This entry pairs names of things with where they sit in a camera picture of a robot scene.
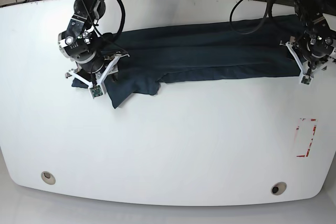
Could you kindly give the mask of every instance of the white table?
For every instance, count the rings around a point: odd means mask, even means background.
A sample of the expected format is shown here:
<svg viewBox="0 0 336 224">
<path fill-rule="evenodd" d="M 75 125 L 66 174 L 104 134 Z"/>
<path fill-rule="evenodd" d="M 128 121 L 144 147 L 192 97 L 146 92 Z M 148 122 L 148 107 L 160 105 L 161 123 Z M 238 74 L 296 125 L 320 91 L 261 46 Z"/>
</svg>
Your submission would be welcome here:
<svg viewBox="0 0 336 224">
<path fill-rule="evenodd" d="M 106 0 L 102 33 L 120 11 Z M 228 21 L 237 0 L 123 0 L 125 30 Z M 12 180 L 71 196 L 176 206 L 246 205 L 305 199 L 321 189 L 336 150 L 334 66 L 311 87 L 297 78 L 163 84 L 113 109 L 71 87 L 74 66 L 57 36 L 74 0 L 0 9 L 0 147 Z M 236 18 L 261 17 L 245 2 Z M 275 6 L 274 14 L 293 9 Z M 328 17 L 331 27 L 336 20 Z M 300 118 L 317 119 L 309 157 L 297 157 Z M 51 172 L 54 185 L 41 179 Z M 287 183 L 280 196 L 270 193 Z"/>
</svg>

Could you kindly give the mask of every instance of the dark blue cloth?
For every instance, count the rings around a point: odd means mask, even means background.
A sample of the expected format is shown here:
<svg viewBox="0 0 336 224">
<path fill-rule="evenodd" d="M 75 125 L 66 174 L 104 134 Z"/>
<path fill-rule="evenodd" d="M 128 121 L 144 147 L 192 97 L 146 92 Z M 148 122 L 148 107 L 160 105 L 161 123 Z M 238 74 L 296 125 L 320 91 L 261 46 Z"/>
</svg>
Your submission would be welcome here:
<svg viewBox="0 0 336 224">
<path fill-rule="evenodd" d="M 303 27 L 295 15 L 275 17 L 280 26 L 297 33 Z M 234 22 L 251 29 L 260 20 Z M 251 35 L 240 35 L 229 23 L 159 27 L 123 32 L 118 44 L 130 57 L 119 60 L 118 80 L 105 81 L 114 108 L 130 94 L 155 95 L 160 82 L 298 76 L 300 70 L 288 49 L 280 46 L 290 34 L 267 20 Z M 103 50 L 115 50 L 109 46 Z M 77 79 L 73 87 L 82 87 Z"/>
</svg>

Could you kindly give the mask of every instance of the table surface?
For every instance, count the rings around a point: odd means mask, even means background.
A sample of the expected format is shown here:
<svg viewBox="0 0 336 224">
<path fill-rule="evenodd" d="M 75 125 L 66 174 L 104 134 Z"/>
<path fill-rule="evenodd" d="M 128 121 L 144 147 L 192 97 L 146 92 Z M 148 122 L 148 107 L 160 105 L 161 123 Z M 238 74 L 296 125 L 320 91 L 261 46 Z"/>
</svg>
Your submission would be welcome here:
<svg viewBox="0 0 336 224">
<path fill-rule="evenodd" d="M 118 29 L 106 0 L 102 33 Z M 123 0 L 125 30 L 228 21 L 237 0 Z M 116 110 L 71 87 L 74 67 L 58 33 L 74 0 L 5 7 L 0 34 L 0 147 L 12 180 L 58 194 L 151 205 L 223 206 L 305 199 L 321 189 L 336 150 L 334 66 L 312 86 L 297 78 L 162 84 L 156 96 L 132 95 Z M 258 18 L 248 1 L 236 19 Z M 291 14 L 275 6 L 274 14 Z M 336 20 L 328 17 L 331 27 Z M 298 158 L 300 118 L 318 119 L 310 155 Z M 41 173 L 56 178 L 47 185 Z M 287 183 L 280 196 L 270 193 Z"/>
</svg>

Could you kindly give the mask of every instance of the circular hole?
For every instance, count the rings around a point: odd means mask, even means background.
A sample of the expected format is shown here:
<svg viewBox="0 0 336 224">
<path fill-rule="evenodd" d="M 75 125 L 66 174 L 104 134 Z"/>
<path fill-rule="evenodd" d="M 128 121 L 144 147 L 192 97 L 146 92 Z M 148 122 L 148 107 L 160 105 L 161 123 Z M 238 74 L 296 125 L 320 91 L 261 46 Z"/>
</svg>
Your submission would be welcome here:
<svg viewBox="0 0 336 224">
<path fill-rule="evenodd" d="M 42 172 L 41 173 L 41 178 L 45 183 L 47 183 L 49 185 L 53 185 L 53 184 L 56 183 L 55 177 L 49 172 Z"/>
<path fill-rule="evenodd" d="M 274 186 L 272 186 L 271 193 L 273 195 L 278 196 L 278 195 L 283 194 L 286 188 L 287 188 L 287 184 L 285 182 L 279 182 L 279 183 L 276 183 Z"/>
</svg>

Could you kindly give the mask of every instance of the folded fabric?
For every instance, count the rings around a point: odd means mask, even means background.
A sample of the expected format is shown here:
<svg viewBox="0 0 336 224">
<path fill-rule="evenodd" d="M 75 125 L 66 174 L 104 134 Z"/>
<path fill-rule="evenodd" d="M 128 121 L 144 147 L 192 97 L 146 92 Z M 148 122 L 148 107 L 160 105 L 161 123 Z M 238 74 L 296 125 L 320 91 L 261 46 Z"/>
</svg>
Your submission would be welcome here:
<svg viewBox="0 0 336 224">
<path fill-rule="evenodd" d="M 248 30 L 259 21 L 243 20 L 234 26 Z M 251 35 L 237 34 L 228 22 L 123 32 L 118 44 L 130 57 L 119 60 L 117 81 L 111 76 L 105 80 L 113 107 L 132 93 L 157 94 L 160 82 L 298 76 L 296 62 L 280 41 L 302 34 L 303 27 L 295 15 L 275 21 L 294 34 L 279 30 L 269 19 Z M 102 52 L 116 49 L 108 46 Z M 85 88 L 77 79 L 72 86 Z"/>
</svg>

